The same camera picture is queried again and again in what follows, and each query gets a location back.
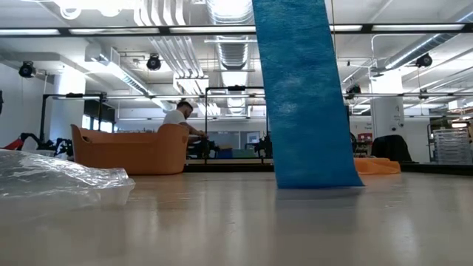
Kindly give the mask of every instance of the orange tub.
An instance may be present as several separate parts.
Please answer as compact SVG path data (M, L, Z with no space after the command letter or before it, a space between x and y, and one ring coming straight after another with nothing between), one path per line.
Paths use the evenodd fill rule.
M157 133L106 133L72 127L75 162L124 168L129 175L177 174L184 170L188 129L162 125Z

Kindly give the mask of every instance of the pillar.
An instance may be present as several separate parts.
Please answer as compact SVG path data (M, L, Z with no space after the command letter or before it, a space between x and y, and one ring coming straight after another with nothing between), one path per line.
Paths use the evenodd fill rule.
M324 0L253 0L279 188L363 185Z
M385 72L371 80L372 93L402 93L400 70ZM404 136L404 105L402 97L375 98L371 101L373 138L389 135Z
M85 93L86 79L82 73L71 71L54 77L54 94ZM51 108L50 139L71 139L71 124L81 126L84 114L83 100L53 100Z

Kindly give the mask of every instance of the orange laundry basket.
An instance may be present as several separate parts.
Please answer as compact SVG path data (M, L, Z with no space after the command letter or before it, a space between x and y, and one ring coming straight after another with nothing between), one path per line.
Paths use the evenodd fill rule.
M356 171L359 174L399 174L401 166L386 158L355 158Z
M188 129L162 125L157 133L106 133L72 127L75 162L124 168L128 174L177 174L186 163Z

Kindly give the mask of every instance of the floor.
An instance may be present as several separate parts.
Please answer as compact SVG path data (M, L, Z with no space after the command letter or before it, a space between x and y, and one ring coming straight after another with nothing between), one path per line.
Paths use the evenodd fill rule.
M123 208L1 227L0 265L473 265L473 178L317 191L278 191L270 173L135 180Z

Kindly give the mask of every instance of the blue felt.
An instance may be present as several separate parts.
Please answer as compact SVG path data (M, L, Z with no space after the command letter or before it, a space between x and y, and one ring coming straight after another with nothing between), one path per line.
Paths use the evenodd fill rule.
M280 188L361 186L324 0L253 0Z

